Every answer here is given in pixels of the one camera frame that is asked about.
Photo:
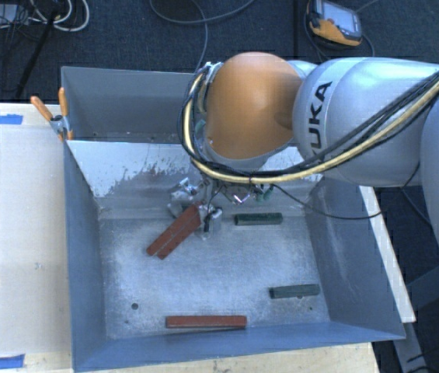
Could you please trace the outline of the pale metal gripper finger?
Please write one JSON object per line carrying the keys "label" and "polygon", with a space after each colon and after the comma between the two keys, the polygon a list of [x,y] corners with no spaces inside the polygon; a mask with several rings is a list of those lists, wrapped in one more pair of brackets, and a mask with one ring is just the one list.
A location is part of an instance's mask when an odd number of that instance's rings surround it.
{"label": "pale metal gripper finger", "polygon": [[211,205],[206,207],[203,217],[203,232],[215,233],[218,232],[221,227],[223,210],[221,207],[215,207]]}
{"label": "pale metal gripper finger", "polygon": [[188,207],[201,206],[201,188],[193,185],[189,178],[179,181],[169,195],[169,212],[179,217]]}

